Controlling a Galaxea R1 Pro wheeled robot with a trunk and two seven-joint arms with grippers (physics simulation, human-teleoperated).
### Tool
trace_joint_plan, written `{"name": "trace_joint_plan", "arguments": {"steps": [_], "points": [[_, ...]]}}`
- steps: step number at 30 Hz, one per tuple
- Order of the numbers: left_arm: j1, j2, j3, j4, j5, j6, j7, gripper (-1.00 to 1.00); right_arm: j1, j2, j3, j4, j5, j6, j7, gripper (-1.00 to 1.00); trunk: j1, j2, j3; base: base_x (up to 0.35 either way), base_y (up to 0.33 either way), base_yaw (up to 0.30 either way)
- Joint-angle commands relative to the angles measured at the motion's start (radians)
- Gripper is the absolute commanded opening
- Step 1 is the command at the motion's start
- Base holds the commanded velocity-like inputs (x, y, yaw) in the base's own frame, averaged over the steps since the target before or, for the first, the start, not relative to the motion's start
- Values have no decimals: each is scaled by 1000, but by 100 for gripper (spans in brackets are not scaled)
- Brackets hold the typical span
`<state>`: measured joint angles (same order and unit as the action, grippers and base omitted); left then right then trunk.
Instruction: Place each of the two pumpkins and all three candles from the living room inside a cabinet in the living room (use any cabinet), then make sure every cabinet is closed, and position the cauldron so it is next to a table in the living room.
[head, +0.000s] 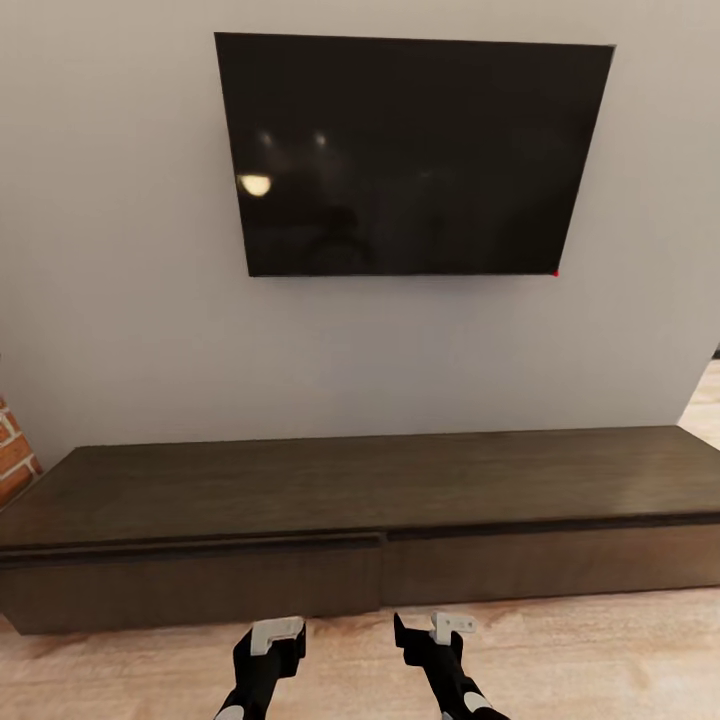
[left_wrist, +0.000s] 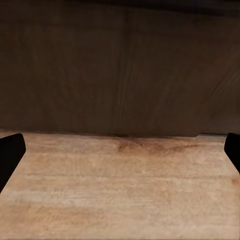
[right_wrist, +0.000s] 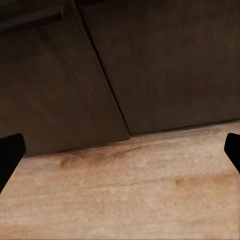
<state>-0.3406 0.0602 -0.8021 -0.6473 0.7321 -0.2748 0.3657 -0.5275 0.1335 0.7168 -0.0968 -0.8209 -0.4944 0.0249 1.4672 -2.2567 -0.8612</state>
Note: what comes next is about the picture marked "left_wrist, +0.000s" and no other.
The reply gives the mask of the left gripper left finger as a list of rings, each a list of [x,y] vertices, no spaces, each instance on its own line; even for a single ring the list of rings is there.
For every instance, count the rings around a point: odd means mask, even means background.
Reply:
[[[0,193],[26,153],[21,133],[0,138]]]

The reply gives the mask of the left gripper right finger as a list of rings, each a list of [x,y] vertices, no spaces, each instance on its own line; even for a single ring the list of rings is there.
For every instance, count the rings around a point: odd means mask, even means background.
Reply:
[[[224,151],[240,173],[240,134],[227,134]]]

